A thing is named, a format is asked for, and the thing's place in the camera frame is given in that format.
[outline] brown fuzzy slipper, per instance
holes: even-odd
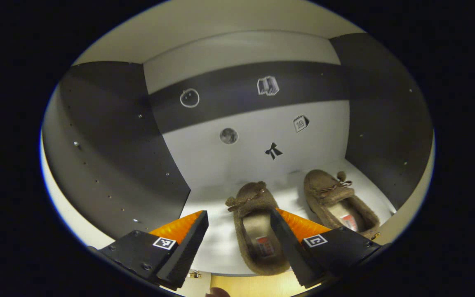
[[[346,174],[338,172],[338,179],[321,170],[311,170],[303,182],[307,204],[324,226],[335,229],[346,226],[371,239],[379,227],[379,218],[348,188]]]
[[[277,207],[264,182],[249,182],[226,200],[228,211],[234,212],[237,242],[243,260],[259,275],[285,272],[290,264],[281,244],[270,227],[269,210]]]

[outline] white floor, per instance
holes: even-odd
[[[307,206],[303,193],[303,179],[312,169],[322,169],[333,176],[345,171],[347,180],[353,181],[355,194],[375,211],[381,224],[396,212],[388,198],[361,171],[345,159],[329,162],[305,171],[263,179],[279,207],[303,218],[320,222]],[[216,274],[253,275],[240,256],[235,237],[232,213],[226,209],[228,197],[238,193],[243,184],[224,184],[192,189],[181,217],[199,210],[207,210],[209,228],[192,263],[192,269]]]

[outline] screw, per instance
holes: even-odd
[[[146,263],[142,263],[141,267],[142,267],[144,270],[147,270],[147,271],[150,271],[150,270],[151,270],[151,266],[147,265]]]

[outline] bow icon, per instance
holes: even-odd
[[[265,151],[265,154],[270,155],[272,157],[272,160],[274,160],[276,156],[283,154],[281,151],[279,151],[275,147],[276,147],[276,143],[272,143],[271,148]]]

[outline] slipper insole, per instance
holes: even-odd
[[[364,219],[360,215],[351,203],[347,199],[336,203],[333,206],[328,207],[328,210],[332,213],[333,216],[336,216],[338,220],[349,229],[356,232],[366,231],[366,224],[364,224]]]
[[[268,212],[247,214],[243,217],[243,227],[249,253],[258,265],[277,265],[286,261],[281,244],[270,226]]]

